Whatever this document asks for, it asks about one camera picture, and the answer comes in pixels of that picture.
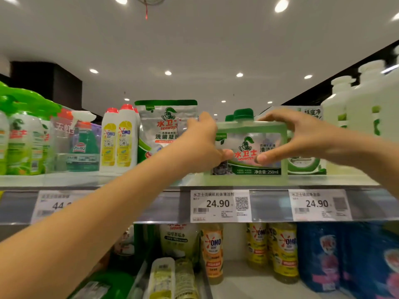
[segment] ceiling light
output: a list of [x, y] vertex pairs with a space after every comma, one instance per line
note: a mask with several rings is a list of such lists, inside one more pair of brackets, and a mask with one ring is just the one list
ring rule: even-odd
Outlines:
[[8, 3], [14, 4], [14, 5], [19, 5], [20, 3], [18, 2], [18, 0], [4, 0]]
[[275, 12], [282, 12], [286, 10], [288, 7], [288, 0], [280, 0], [278, 1], [276, 7], [275, 7]]
[[126, 5], [127, 4], [127, 0], [115, 0], [116, 2], [118, 2], [119, 4], [122, 5]]
[[388, 67], [386, 70], [382, 70], [381, 73], [387, 73], [387, 72], [389, 72], [389, 71], [391, 71], [391, 70], [394, 70], [394, 69], [396, 69], [396, 68], [398, 68], [398, 67], [399, 67], [399, 64], [393, 65], [393, 66], [391, 66], [391, 67]]
[[393, 18], [391, 19], [392, 21], [396, 21], [399, 20], [399, 12], [393, 16]]

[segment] price tag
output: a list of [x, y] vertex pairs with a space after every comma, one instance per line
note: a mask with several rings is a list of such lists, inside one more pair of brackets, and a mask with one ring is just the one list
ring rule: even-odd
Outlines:
[[249, 190], [192, 190], [192, 223], [252, 222]]
[[351, 221], [343, 189], [289, 190], [294, 221]]
[[93, 191], [90, 190], [42, 190], [37, 196], [30, 224], [41, 221], [43, 218], [64, 209], [75, 200], [80, 199]]

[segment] white ceiling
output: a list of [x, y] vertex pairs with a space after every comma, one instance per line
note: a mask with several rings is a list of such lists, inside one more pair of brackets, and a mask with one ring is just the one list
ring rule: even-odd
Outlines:
[[290, 0], [281, 13], [278, 0], [165, 0], [148, 20], [137, 0], [18, 1], [0, 0], [0, 54], [63, 66], [97, 114], [124, 91], [131, 102], [196, 99], [221, 119], [258, 114], [399, 39], [399, 0]]

